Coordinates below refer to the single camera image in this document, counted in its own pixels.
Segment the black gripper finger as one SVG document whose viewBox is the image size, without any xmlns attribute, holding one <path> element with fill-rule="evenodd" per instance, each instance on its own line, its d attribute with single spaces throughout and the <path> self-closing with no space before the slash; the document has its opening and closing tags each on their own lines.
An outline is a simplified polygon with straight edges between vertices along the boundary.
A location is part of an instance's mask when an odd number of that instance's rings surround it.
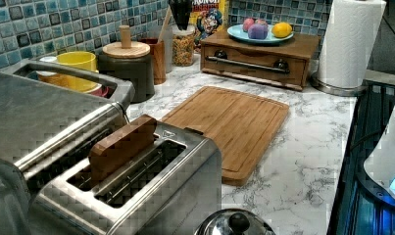
<svg viewBox="0 0 395 235">
<path fill-rule="evenodd" d="M 192 0 L 169 0 L 169 5 L 178 29 L 187 30 L 192 12 Z"/>
</svg>

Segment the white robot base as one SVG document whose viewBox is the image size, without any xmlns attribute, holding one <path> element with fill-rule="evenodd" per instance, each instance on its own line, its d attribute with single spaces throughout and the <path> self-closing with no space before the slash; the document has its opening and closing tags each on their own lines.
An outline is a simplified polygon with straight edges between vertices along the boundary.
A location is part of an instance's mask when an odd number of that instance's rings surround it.
<svg viewBox="0 0 395 235">
<path fill-rule="evenodd" d="M 364 170 L 395 200 L 395 106 L 381 138 L 364 162 Z"/>
</svg>

